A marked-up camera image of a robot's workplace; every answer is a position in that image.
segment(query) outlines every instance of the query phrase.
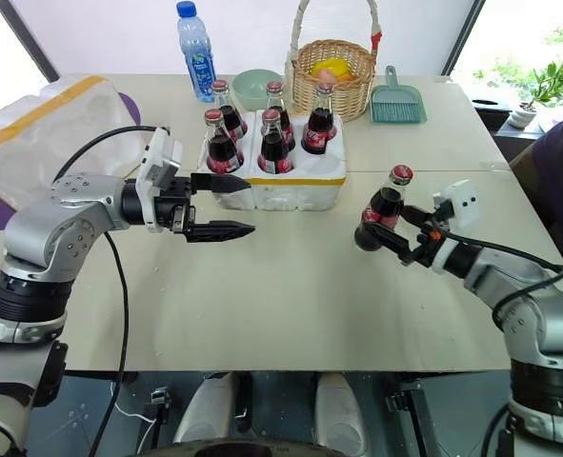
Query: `red bottle cap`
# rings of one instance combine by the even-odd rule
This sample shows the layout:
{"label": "red bottle cap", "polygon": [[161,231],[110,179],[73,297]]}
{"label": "red bottle cap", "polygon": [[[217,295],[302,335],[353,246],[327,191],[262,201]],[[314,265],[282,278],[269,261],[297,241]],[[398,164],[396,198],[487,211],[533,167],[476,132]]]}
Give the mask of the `red bottle cap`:
{"label": "red bottle cap", "polygon": [[396,165],[393,167],[390,177],[398,184],[408,184],[413,177],[413,173],[407,165]]}
{"label": "red bottle cap", "polygon": [[332,93],[332,84],[330,84],[330,83],[319,83],[317,85],[317,91],[319,93]]}
{"label": "red bottle cap", "polygon": [[283,83],[278,81],[270,81],[269,84],[266,85],[267,92],[277,93],[283,90]]}
{"label": "red bottle cap", "polygon": [[274,122],[281,118],[279,111],[276,109],[267,109],[262,113],[262,120],[264,122]]}
{"label": "red bottle cap", "polygon": [[228,83],[223,79],[216,79],[211,84],[213,90],[226,90],[228,88]]}
{"label": "red bottle cap", "polygon": [[220,121],[224,118],[224,114],[221,109],[213,108],[205,111],[205,121],[215,122]]}

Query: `teal dustpan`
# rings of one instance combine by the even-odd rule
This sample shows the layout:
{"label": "teal dustpan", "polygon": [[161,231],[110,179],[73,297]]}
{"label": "teal dustpan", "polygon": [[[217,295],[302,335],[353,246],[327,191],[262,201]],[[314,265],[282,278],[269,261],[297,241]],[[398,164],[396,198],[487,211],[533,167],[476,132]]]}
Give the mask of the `teal dustpan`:
{"label": "teal dustpan", "polygon": [[372,89],[370,114],[374,124],[418,124],[427,116],[419,91],[397,84],[395,67],[387,66],[387,86]]}

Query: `person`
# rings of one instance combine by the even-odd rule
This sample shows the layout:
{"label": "person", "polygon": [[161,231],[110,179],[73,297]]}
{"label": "person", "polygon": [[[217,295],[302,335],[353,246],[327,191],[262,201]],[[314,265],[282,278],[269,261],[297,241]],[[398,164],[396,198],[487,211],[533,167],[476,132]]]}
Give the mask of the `person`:
{"label": "person", "polygon": [[563,255],[563,122],[518,154],[510,167]]}

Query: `green bowl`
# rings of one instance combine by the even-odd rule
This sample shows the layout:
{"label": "green bowl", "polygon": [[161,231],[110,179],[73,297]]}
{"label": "green bowl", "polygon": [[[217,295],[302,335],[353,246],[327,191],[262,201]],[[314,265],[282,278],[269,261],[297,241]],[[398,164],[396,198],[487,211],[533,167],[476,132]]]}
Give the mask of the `green bowl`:
{"label": "green bowl", "polygon": [[247,70],[234,76],[232,88],[237,100],[247,111],[266,109],[266,85],[270,81],[283,82],[283,78],[270,70]]}

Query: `wicker basket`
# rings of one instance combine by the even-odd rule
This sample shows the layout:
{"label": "wicker basket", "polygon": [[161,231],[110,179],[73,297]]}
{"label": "wicker basket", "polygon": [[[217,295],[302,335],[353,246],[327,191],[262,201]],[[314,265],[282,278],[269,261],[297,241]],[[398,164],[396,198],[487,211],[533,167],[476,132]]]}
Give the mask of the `wicker basket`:
{"label": "wicker basket", "polygon": [[332,95],[334,112],[340,115],[343,121],[350,121],[366,110],[374,79],[378,43],[382,36],[378,25],[376,3],[374,0],[368,0],[368,3],[372,16],[371,52],[342,40],[318,40],[298,50],[302,17],[309,4],[309,0],[301,0],[293,20],[292,45],[286,65],[286,86],[292,93],[295,110],[305,112],[312,110],[317,83],[320,82],[311,76],[312,67],[317,62],[331,57],[346,59],[354,78],[352,81],[334,85]]}

